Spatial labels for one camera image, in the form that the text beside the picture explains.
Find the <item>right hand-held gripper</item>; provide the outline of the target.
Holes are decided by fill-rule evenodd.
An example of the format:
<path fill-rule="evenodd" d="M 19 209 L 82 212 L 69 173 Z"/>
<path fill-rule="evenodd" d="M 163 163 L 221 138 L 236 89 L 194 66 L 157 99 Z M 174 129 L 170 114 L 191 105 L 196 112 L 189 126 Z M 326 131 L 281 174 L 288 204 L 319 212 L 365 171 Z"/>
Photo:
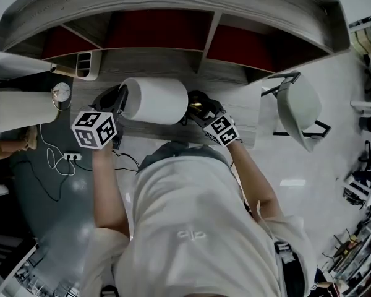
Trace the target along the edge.
<path fill-rule="evenodd" d="M 219 101 L 201 91 L 188 93 L 187 119 L 193 120 L 210 140 L 223 147 L 238 140 L 238 131 L 230 114 Z"/>

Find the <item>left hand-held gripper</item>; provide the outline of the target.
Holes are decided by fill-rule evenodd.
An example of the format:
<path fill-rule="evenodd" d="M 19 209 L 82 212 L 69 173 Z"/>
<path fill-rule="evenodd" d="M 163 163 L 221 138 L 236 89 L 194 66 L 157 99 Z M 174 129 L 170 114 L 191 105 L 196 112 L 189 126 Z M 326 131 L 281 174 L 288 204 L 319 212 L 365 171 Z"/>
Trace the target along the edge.
<path fill-rule="evenodd" d="M 108 142 L 118 149 L 123 137 L 120 116 L 129 95 L 127 86 L 114 86 L 98 95 L 88 110 L 81 111 L 72 124 L 80 147 L 101 150 Z"/>

